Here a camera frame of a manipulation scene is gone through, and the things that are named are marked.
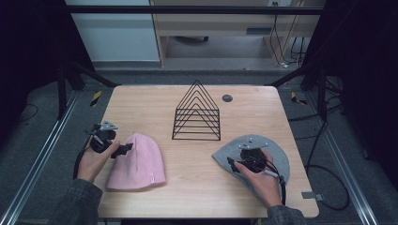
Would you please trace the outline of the person's right hand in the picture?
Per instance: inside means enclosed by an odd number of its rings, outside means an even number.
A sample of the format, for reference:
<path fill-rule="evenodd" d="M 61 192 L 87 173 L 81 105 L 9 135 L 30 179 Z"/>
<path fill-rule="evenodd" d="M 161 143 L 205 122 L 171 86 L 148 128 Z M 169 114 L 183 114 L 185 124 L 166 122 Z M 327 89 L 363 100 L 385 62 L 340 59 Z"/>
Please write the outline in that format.
<path fill-rule="evenodd" d="M 267 209 L 282 205 L 279 183 L 276 177 L 266 172 L 252 172 L 239 162 L 235 162 L 235 166 L 253 186 L 256 196 Z"/>

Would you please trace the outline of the yellow-handled tool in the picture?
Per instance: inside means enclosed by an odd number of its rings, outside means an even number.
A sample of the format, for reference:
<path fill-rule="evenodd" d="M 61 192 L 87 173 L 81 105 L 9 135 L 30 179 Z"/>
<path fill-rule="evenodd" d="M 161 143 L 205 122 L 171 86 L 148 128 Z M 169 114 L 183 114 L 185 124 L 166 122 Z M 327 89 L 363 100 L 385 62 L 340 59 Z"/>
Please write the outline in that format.
<path fill-rule="evenodd" d="M 99 100 L 101 94 L 102 94 L 102 91 L 97 91 L 97 92 L 94 94 L 94 96 L 93 96 L 93 98 L 92 98 L 92 100 L 91 100 L 91 102 L 90 102 L 90 107 L 95 107 L 95 106 L 97 105 L 98 100 Z"/>
<path fill-rule="evenodd" d="M 298 103 L 300 105 L 307 105 L 308 104 L 308 102 L 306 100 L 298 99 L 295 92 L 291 92 L 291 100 L 292 100 L 292 102 L 296 102 L 296 103 Z"/>

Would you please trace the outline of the black wire rack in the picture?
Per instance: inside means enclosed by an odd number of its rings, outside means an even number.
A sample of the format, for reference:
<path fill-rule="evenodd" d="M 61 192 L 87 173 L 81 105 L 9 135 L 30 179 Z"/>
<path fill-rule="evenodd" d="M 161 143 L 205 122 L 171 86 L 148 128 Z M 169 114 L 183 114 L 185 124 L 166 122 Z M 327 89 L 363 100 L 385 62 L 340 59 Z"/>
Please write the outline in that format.
<path fill-rule="evenodd" d="M 175 109 L 173 140 L 219 141 L 220 109 L 205 87 L 196 80 Z"/>

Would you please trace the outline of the person's left hand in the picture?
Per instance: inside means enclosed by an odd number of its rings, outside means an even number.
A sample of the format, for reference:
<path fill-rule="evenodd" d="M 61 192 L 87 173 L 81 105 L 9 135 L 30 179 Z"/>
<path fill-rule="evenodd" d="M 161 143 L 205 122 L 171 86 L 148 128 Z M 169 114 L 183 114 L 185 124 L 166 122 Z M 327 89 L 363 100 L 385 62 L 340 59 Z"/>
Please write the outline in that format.
<path fill-rule="evenodd" d="M 118 149 L 119 141 L 113 142 L 102 153 L 95 152 L 89 145 L 84 148 L 79 162 L 77 178 L 93 183 L 111 155 Z"/>

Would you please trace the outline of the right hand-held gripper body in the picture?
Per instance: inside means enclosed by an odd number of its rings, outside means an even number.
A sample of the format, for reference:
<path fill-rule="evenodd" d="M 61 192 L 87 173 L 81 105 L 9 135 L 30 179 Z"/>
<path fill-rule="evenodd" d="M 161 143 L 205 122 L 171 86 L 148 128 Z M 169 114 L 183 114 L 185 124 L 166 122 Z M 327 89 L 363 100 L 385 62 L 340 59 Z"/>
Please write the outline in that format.
<path fill-rule="evenodd" d="M 267 146 L 268 144 L 266 142 L 259 142 L 253 138 L 240 144 L 238 146 L 240 149 L 240 163 L 253 173 L 263 171 L 268 165 L 268 158 L 263 154 L 262 148 Z"/>

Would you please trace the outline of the pink beanie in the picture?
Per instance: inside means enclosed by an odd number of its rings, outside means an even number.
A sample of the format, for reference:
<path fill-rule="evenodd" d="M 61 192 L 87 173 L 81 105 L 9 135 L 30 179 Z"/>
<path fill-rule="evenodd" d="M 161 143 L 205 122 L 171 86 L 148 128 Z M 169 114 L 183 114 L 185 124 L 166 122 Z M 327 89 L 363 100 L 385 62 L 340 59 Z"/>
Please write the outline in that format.
<path fill-rule="evenodd" d="M 107 188 L 131 191 L 166 182 L 161 150 L 150 137 L 134 133 L 126 143 L 132 148 L 126 155 L 117 156 L 110 172 Z"/>

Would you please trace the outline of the black frame strut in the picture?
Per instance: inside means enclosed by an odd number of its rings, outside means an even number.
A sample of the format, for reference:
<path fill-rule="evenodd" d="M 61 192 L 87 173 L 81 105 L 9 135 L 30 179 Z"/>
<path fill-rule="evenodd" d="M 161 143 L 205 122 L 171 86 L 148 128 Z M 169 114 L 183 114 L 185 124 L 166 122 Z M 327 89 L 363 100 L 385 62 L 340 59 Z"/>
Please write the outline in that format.
<path fill-rule="evenodd" d="M 107 86 L 117 87 L 119 83 L 111 82 L 100 76 L 94 69 L 83 66 L 75 61 L 59 63 L 56 68 L 56 78 L 58 87 L 58 116 L 60 120 L 67 112 L 66 82 L 69 82 L 73 90 L 83 90 L 85 83 L 81 75 L 87 75 L 95 81 Z"/>
<path fill-rule="evenodd" d="M 317 85 L 317 112 L 321 116 L 321 119 L 326 121 L 328 114 L 325 100 L 327 72 L 321 62 L 312 61 L 281 77 L 279 80 L 269 83 L 268 86 L 279 87 L 300 75 L 304 76 L 300 85 L 302 90 L 307 91 L 312 89 L 315 84 Z"/>

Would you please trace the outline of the gray plug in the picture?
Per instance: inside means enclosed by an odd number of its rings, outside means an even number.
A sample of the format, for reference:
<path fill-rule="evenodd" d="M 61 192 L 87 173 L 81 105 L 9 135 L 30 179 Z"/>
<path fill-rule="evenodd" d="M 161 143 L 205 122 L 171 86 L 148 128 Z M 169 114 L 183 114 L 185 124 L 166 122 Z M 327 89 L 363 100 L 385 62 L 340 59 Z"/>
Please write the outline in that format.
<path fill-rule="evenodd" d="M 301 196 L 303 199 L 314 199 L 317 202 L 323 202 L 325 200 L 323 194 L 314 193 L 312 191 L 302 191 Z"/>

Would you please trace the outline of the aluminium floor rail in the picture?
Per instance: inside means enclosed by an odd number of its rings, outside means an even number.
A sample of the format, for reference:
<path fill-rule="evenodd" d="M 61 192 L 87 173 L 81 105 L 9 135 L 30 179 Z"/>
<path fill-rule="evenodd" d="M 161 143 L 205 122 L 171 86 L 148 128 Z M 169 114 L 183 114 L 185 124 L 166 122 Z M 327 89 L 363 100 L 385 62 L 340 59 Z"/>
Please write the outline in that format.
<path fill-rule="evenodd" d="M 360 184 L 345 161 L 341 149 L 339 148 L 328 127 L 325 128 L 325 139 L 329 153 L 331 154 L 334 164 L 341 175 L 345 186 L 347 187 L 349 197 L 356 208 L 362 225 L 379 225 L 374 211 L 368 203 Z"/>
<path fill-rule="evenodd" d="M 41 147 L 36 160 L 24 178 L 18 192 L 14 196 L 5 213 L 0 217 L 0 225 L 14 225 L 17 221 L 67 122 L 69 121 L 70 115 L 76 106 L 76 102 L 79 99 L 80 94 L 80 91 L 71 92 L 65 113 L 54 124 L 52 131 L 46 139 L 45 144 Z"/>

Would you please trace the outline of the yellow-handled tool left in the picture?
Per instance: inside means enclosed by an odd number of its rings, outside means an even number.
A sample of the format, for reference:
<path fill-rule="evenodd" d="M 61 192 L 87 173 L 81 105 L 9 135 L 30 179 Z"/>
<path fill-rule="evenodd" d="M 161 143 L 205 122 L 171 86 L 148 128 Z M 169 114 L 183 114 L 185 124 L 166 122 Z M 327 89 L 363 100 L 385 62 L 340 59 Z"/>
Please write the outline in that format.
<path fill-rule="evenodd" d="M 95 106 L 97 105 L 98 100 L 99 100 L 101 94 L 102 94 L 102 91 L 97 91 L 97 92 L 94 94 L 94 96 L 93 96 L 93 98 L 92 98 L 92 100 L 91 100 L 91 102 L 90 102 L 90 107 L 95 107 Z"/>

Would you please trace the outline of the gray beanie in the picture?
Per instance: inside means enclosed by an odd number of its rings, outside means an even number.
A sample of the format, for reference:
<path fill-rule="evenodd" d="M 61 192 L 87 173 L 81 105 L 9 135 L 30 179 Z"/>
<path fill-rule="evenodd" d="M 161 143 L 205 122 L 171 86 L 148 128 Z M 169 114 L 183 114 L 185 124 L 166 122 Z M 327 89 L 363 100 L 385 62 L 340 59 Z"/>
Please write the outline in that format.
<path fill-rule="evenodd" d="M 284 150 L 271 139 L 260 136 L 260 135 L 244 135 L 235 138 L 231 142 L 227 143 L 220 150 L 214 153 L 213 158 L 228 172 L 235 176 L 247 189 L 249 189 L 255 196 L 253 186 L 245 179 L 245 177 L 240 172 L 233 172 L 231 165 L 228 163 L 227 158 L 230 157 L 236 161 L 241 161 L 239 156 L 240 149 L 238 146 L 250 138 L 256 141 L 267 143 L 268 146 L 262 148 L 263 154 L 268 158 L 267 167 L 261 171 L 274 176 L 279 181 L 280 193 L 282 197 L 282 203 L 286 200 L 286 185 L 290 176 L 290 165 Z"/>

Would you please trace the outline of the light wooden desk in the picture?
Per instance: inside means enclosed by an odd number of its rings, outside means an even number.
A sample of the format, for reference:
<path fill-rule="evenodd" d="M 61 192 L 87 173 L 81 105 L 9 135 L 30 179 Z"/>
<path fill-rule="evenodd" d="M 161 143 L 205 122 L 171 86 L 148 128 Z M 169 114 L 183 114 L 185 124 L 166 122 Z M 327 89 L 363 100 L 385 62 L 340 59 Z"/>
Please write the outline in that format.
<path fill-rule="evenodd" d="M 321 8 L 327 0 L 149 0 L 151 6 L 220 6 Z M 237 14 L 155 14 L 155 34 L 160 60 L 165 62 L 170 37 L 205 38 L 261 37 L 273 63 L 287 62 L 284 57 L 291 38 L 313 35 L 317 15 L 237 15 Z"/>

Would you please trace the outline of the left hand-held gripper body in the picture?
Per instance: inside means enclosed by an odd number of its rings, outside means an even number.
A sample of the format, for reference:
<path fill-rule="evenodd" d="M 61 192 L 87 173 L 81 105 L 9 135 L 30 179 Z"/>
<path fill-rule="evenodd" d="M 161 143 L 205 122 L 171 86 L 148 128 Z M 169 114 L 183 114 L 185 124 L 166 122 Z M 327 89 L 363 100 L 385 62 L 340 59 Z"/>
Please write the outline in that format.
<path fill-rule="evenodd" d="M 118 126 L 109 121 L 95 124 L 90 131 L 85 132 L 88 135 L 85 145 L 97 153 L 102 153 L 112 144 L 116 129 Z"/>

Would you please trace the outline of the white cabinet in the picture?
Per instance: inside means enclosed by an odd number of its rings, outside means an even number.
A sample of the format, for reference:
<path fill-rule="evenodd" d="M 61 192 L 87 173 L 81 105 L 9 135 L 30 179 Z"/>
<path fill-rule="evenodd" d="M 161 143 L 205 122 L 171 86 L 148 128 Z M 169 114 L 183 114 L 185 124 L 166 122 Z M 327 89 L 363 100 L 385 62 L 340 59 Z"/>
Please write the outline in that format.
<path fill-rule="evenodd" d="M 93 62 L 160 61 L 151 14 L 71 14 Z"/>

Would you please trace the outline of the yellow-handled tool right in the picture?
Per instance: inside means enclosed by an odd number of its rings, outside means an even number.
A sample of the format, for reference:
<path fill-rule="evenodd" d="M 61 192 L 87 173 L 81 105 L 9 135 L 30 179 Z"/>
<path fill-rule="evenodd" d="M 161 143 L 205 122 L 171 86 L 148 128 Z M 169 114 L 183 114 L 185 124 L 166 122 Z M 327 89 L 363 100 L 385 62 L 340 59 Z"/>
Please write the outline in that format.
<path fill-rule="evenodd" d="M 291 92 L 291 100 L 292 100 L 292 102 L 296 102 L 296 103 L 298 103 L 300 105 L 307 105 L 308 104 L 308 102 L 306 100 L 298 99 L 295 92 Z"/>

